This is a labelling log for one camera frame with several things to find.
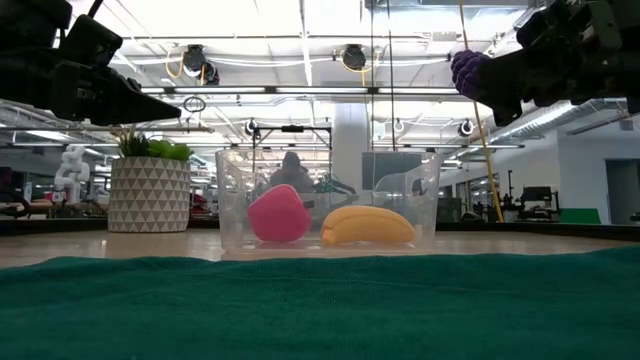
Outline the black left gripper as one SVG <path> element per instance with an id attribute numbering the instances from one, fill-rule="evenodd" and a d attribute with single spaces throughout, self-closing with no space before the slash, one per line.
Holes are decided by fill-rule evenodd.
<path id="1" fill-rule="evenodd" d="M 134 124 L 174 118 L 181 110 L 142 92 L 109 67 L 122 38 L 88 15 L 79 16 L 57 49 L 51 111 L 94 124 Z"/>

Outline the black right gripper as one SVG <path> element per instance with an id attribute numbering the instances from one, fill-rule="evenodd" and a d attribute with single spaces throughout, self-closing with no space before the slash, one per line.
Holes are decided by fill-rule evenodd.
<path id="1" fill-rule="evenodd" d="M 623 97 L 639 111 L 639 0 L 553 1 L 518 30 L 521 50 L 479 65 L 479 101 L 496 126 L 523 112 L 519 102 L 574 105 Z"/>

